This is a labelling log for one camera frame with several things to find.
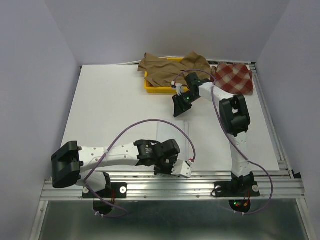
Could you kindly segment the brown skirt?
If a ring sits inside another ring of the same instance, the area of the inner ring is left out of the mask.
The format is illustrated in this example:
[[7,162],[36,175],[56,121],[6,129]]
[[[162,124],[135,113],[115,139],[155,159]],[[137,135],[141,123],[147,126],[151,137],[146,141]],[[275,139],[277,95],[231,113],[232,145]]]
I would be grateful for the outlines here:
[[139,72],[146,72],[144,79],[153,87],[170,87],[172,81],[186,84],[187,70],[194,69],[200,79],[208,77],[211,66],[202,56],[192,51],[182,60],[170,60],[146,53],[138,65]]

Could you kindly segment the red plaid skirt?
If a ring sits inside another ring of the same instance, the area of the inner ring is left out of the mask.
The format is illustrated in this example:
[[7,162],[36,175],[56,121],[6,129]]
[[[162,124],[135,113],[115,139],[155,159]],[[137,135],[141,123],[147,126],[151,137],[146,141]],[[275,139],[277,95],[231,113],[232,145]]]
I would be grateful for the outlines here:
[[243,63],[219,63],[211,68],[215,77],[215,85],[233,95],[248,95],[254,93],[253,73]]

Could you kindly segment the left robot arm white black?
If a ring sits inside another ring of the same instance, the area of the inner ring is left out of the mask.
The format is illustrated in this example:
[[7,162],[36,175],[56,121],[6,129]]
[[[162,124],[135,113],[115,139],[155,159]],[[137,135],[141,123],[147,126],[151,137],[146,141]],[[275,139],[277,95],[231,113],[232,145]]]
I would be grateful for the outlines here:
[[77,141],[69,141],[51,156],[52,186],[63,189],[77,185],[106,197],[111,193],[111,180],[97,168],[144,166],[171,174],[180,152],[174,139],[137,140],[111,149],[79,146]]

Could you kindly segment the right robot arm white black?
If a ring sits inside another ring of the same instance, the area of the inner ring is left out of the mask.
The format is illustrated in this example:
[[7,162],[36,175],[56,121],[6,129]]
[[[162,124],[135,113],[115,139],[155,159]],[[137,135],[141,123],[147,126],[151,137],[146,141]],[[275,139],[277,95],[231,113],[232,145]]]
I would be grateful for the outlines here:
[[213,104],[218,122],[227,137],[231,152],[231,180],[216,181],[212,195],[216,198],[242,197],[251,193],[256,184],[250,161],[246,157],[247,132],[251,118],[245,97],[233,95],[215,85],[210,79],[200,79],[189,70],[185,84],[171,82],[176,90],[172,100],[176,118],[192,108],[193,102],[204,98]]

